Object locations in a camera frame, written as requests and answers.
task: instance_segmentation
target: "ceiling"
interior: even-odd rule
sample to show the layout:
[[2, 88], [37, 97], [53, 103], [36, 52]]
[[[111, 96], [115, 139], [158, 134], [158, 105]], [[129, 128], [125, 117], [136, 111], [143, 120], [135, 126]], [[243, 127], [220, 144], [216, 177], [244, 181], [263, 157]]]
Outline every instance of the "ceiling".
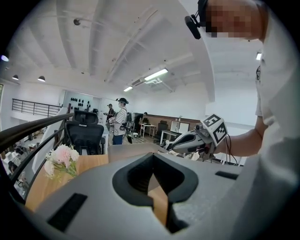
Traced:
[[[204, 37], [210, 59], [199, 60], [155, 1], [44, 0], [13, 36], [8, 46], [10, 61], [1, 62], [0, 77], [10, 80], [18, 74], [22, 82], [38, 69], [70, 69], [125, 89], [167, 68], [169, 72], [160, 77], [162, 83], [141, 84], [135, 90], [171, 92], [205, 81], [200, 69], [206, 61], [212, 64], [215, 84], [223, 79], [254, 79], [256, 52], [262, 47], [259, 41]], [[197, 0], [180, 2], [190, 14], [196, 10]], [[74, 19], [80, 19], [80, 25]]]

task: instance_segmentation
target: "black metal railing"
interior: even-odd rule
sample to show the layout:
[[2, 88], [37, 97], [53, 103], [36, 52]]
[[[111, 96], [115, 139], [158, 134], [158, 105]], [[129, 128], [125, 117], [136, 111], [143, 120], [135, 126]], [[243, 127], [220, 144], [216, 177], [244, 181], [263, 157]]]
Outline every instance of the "black metal railing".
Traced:
[[[53, 123], [63, 121], [65, 122], [70, 117], [73, 116], [73, 113], [67, 113], [64, 115], [59, 115], [55, 117], [49, 117], [46, 119], [41, 119], [37, 121], [32, 121], [28, 123], [24, 123], [21, 125], [18, 125], [16, 127], [12, 127], [9, 129], [6, 129], [2, 132], [0, 132], [0, 152], [3, 152], [5, 149], [12, 146], [17, 141], [20, 141], [24, 137], [44, 128], [49, 125], [52, 125]], [[48, 137], [45, 141], [43, 141], [35, 150], [33, 150], [22, 162], [21, 164], [15, 169], [14, 173], [12, 174], [11, 178], [8, 177], [6, 174], [6, 171], [4, 169], [3, 164], [0, 164], [0, 178], [5, 182], [6, 186], [8, 187], [12, 197], [22, 203], [25, 204], [25, 200], [19, 195], [17, 190], [14, 188], [14, 183], [24, 170], [24, 168], [28, 165], [28, 163], [32, 160], [32, 158], [55, 136], [60, 134], [63, 130], [65, 130], [65, 127], [63, 126], [58, 131], [55, 131], [50, 137]], [[64, 138], [59, 139], [58, 141], [54, 143], [54, 148], [56, 148], [59, 144], [62, 143], [62, 141], [65, 139], [65, 142], [67, 141], [67, 134], [64, 133]]]
[[31, 113], [33, 115], [53, 117], [57, 115], [60, 109], [60, 106], [24, 101], [13, 98], [12, 110], [22, 113]]

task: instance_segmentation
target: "hat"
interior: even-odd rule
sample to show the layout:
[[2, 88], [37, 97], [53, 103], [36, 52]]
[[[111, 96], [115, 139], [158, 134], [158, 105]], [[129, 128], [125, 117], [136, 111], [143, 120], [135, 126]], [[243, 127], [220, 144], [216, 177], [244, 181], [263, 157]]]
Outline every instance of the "hat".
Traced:
[[123, 98], [123, 97], [121, 97], [121, 98], [119, 98], [119, 99], [116, 99], [116, 101], [118, 101], [118, 102], [123, 102], [123, 103], [126, 103], [126, 104], [129, 104], [129, 102], [128, 102], [125, 98]]

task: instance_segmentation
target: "ceiling lamp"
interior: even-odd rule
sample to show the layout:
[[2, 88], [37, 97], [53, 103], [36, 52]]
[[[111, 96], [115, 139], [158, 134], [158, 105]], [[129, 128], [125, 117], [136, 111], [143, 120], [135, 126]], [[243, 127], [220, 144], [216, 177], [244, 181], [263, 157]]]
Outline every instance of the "ceiling lamp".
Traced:
[[256, 60], [260, 60], [261, 57], [262, 57], [262, 53], [261, 53], [261, 52], [258, 52], [258, 53], [256, 54]]
[[18, 75], [16, 74], [16, 75], [14, 75], [13, 76], [13, 79], [15, 79], [15, 80], [19, 80], [19, 78], [18, 78]]
[[44, 77], [44, 76], [40, 76], [40, 77], [38, 78], [38, 80], [39, 80], [39, 81], [41, 81], [41, 82], [46, 82], [46, 80], [45, 80], [45, 77]]
[[168, 72], [167, 69], [160, 70], [159, 72], [154, 73], [154, 74], [150, 75], [149, 77], [146, 77], [145, 80], [146, 80], [146, 81], [151, 80], [152, 78], [155, 78], [155, 77], [160, 76], [160, 75], [162, 75], [162, 74], [165, 74], [165, 73], [167, 73], [167, 72]]
[[5, 51], [3, 55], [1, 55], [1, 59], [5, 62], [9, 61], [9, 53], [8, 51]]
[[124, 92], [127, 92], [127, 91], [132, 90], [132, 89], [133, 89], [133, 87], [128, 87], [128, 88], [126, 88], [126, 89], [124, 90]]

